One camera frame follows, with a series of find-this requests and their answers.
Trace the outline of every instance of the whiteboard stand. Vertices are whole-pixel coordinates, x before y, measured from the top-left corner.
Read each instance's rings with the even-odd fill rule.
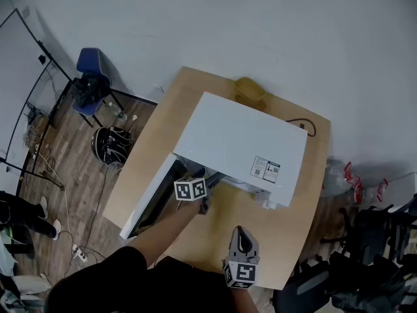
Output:
[[[31,91],[30,91],[30,93],[29,93],[29,95],[28,95],[28,97],[27,97],[27,99],[26,99],[26,101],[23,103],[23,105],[22,105],[22,109],[21,109],[21,111],[20,111],[20,114],[19,114],[19,117],[18,117],[18,119],[17,119],[17,121],[16,121],[16,124],[14,125],[14,129],[13,129],[13,133],[12,133],[12,135],[11,135],[11,137],[10,137],[10,141],[9,141],[9,143],[8,143],[8,147],[7,147],[7,152],[6,152],[6,155],[5,155],[5,157],[4,158],[2,158],[2,157],[0,157],[0,163],[3,163],[3,164],[6,164],[7,166],[10,166],[10,167],[12,167],[12,168],[15,168],[15,169],[17,169],[17,170],[20,170],[21,171],[21,177],[23,176],[23,174],[30,174],[30,175],[33,175],[33,176],[36,176],[36,177],[39,177],[39,178],[41,178],[41,179],[45,179],[45,180],[47,180],[47,181],[49,181],[49,182],[51,182],[51,183],[53,183],[54,185],[56,185],[57,187],[59,187],[62,191],[65,189],[64,188],[64,186],[61,184],[61,183],[58,183],[58,182],[56,182],[56,181],[54,181],[52,178],[50,178],[50,177],[48,177],[48,174],[46,173],[46,172],[42,172],[42,173],[39,173],[39,174],[37,174],[37,173],[35,173],[35,167],[36,167],[36,161],[37,161],[37,159],[38,159],[38,155],[39,155],[39,152],[40,152],[40,150],[41,150],[41,147],[42,147],[42,143],[43,143],[43,141],[44,141],[44,138],[45,138],[45,135],[46,135],[46,133],[47,133],[47,131],[48,131],[48,129],[49,129],[49,127],[50,127],[50,125],[51,125],[51,120],[53,119],[53,116],[55,115],[55,113],[56,113],[56,111],[57,111],[57,109],[58,109],[58,105],[61,103],[61,101],[62,101],[62,99],[63,99],[63,97],[67,94],[67,92],[69,91],[69,89],[71,88],[71,86],[72,86],[72,84],[73,84],[73,81],[72,81],[72,79],[68,76],[68,74],[61,68],[61,66],[58,64],[58,62],[52,57],[52,54],[45,48],[45,46],[43,45],[43,43],[41,42],[41,41],[39,41],[39,40],[37,40],[36,39],[36,37],[34,36],[34,34],[32,33],[32,31],[30,30],[30,28],[27,26],[27,24],[25,23],[25,21],[24,21],[24,19],[22,18],[22,16],[20,15],[20,13],[19,13],[19,11],[17,10],[17,9],[14,9],[11,13],[10,13],[10,15],[6,18],[6,20],[0,25],[0,28],[2,27],[2,26],[4,26],[5,24],[7,24],[7,21],[10,19],[10,17],[12,16],[12,15],[14,15],[14,13],[16,13],[18,16],[19,16],[19,19],[22,21],[22,23],[23,23],[23,25],[25,26],[25,28],[26,28],[26,30],[29,32],[29,34],[31,35],[31,37],[33,38],[33,40],[36,42],[36,44],[39,46],[39,48],[42,50],[42,52],[44,53],[44,55],[49,59],[49,61],[46,63],[46,65],[45,65],[45,67],[44,67],[44,69],[43,69],[43,71],[39,74],[39,77],[38,77],[38,79],[36,80],[36,82],[35,82],[35,84],[33,85],[33,87],[32,87],[32,89],[31,89]],[[41,59],[45,59],[44,61],[46,62],[46,57],[42,57],[42,56],[40,56],[39,57],[39,60],[41,61]],[[53,63],[63,74],[64,74],[64,76],[68,79],[68,83],[67,83],[67,85],[66,85],[66,87],[65,87],[65,89],[64,89],[64,91],[61,93],[61,95],[59,96],[59,98],[57,99],[57,101],[55,102],[55,105],[53,106],[53,108],[52,108],[52,111],[51,111],[51,113],[48,115],[48,122],[47,122],[47,124],[46,124],[46,127],[45,127],[45,131],[43,131],[43,133],[42,133],[42,136],[41,136],[41,139],[40,139],[40,142],[39,142],[39,146],[38,146],[38,151],[36,152],[36,155],[35,155],[35,162],[33,163],[33,167],[32,167],[32,170],[31,171],[28,171],[28,170],[26,170],[25,168],[20,168],[20,167],[18,167],[18,166],[15,166],[15,165],[13,165],[13,164],[11,164],[11,163],[9,163],[9,162],[7,162],[7,156],[8,156],[8,153],[9,153],[9,151],[10,151],[10,145],[11,145],[11,143],[12,143],[12,139],[13,139],[13,136],[14,136],[14,133],[15,133],[15,131],[16,131],[16,127],[18,126],[18,122],[19,122],[19,120],[20,120],[20,117],[22,116],[22,113],[23,113],[23,110],[24,110],[24,108],[25,108],[25,106],[26,106],[26,103],[28,102],[28,100],[29,100],[29,97],[31,96],[31,94],[32,94],[32,92],[33,92],[33,90],[35,89],[35,87],[36,87],[36,85],[37,85],[37,83],[39,82],[39,80],[41,79],[41,77],[42,77],[42,75],[43,75],[43,73],[46,71],[46,69],[49,67],[49,65],[51,64],[51,63]]]

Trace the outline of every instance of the white marker cube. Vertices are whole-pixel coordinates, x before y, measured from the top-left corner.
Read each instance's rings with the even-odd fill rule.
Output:
[[[179,179],[174,182],[175,197],[179,201],[195,201],[207,196],[206,182],[203,178]]]
[[[248,289],[256,283],[257,265],[235,261],[226,262],[223,268],[227,286],[236,289]]]

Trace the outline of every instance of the whiteboard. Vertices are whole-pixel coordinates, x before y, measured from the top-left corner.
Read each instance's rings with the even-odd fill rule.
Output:
[[[42,64],[40,55],[44,52],[14,11],[0,27],[0,157],[5,157],[26,99],[49,63],[46,58]]]

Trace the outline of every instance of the yellow plastic container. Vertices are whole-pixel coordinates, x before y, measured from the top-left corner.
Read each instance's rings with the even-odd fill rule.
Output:
[[[235,89],[237,102],[255,109],[259,109],[263,104],[262,99],[265,97],[266,91],[252,79],[243,77],[236,80]]]

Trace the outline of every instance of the black clothing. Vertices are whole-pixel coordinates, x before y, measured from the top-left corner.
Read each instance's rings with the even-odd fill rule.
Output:
[[[22,198],[0,192],[0,228],[7,226],[26,226],[31,230],[54,238],[56,229],[45,220],[44,210],[40,204],[33,205]]]
[[[147,270],[143,255],[127,246],[58,282],[44,311],[230,313],[235,309],[223,275],[170,257]]]

